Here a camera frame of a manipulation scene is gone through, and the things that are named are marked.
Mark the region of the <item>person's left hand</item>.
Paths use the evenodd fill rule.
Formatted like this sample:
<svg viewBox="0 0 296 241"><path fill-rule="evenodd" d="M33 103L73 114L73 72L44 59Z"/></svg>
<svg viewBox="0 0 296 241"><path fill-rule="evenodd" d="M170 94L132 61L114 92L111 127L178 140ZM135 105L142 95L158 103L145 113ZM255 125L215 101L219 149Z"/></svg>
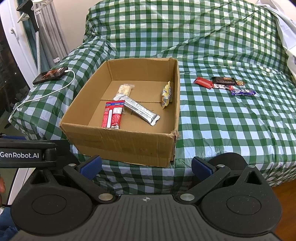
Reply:
<svg viewBox="0 0 296 241"><path fill-rule="evenodd" d="M0 177L0 206L2 206L2 194L6 192L6 186L5 186L5 182L4 179L2 177Z"/></svg>

